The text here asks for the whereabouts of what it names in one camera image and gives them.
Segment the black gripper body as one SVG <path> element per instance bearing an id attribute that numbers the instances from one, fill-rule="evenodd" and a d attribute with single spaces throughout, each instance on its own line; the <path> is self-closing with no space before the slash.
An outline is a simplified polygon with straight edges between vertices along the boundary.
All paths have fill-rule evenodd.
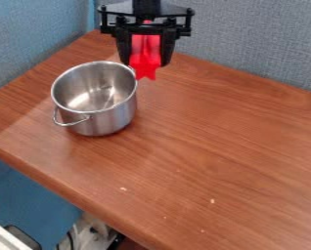
<path id="1" fill-rule="evenodd" d="M 102 33 L 158 34 L 174 32 L 189 36 L 194 10 L 170 1 L 121 1 L 98 7 Z"/>

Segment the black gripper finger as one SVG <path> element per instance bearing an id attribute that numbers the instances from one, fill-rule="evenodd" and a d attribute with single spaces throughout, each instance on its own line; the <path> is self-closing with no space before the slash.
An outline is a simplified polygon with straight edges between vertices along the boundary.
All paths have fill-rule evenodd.
<path id="1" fill-rule="evenodd" d="M 166 66 L 172 61 L 176 48 L 177 35 L 174 32 L 164 32 L 161 35 L 161 66 Z"/>
<path id="2" fill-rule="evenodd" d="M 130 64 L 131 37 L 127 32 L 117 33 L 117 47 L 121 61 L 125 65 Z"/>

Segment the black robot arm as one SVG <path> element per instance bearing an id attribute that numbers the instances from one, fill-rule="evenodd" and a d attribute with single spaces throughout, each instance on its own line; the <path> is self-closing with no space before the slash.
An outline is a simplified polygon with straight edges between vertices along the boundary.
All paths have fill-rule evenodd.
<path id="1" fill-rule="evenodd" d="M 162 0 L 125 0 L 98 12 L 101 32 L 115 38 L 121 62 L 138 77 L 154 78 L 157 68 L 170 63 L 177 40 L 190 35 L 193 10 Z"/>

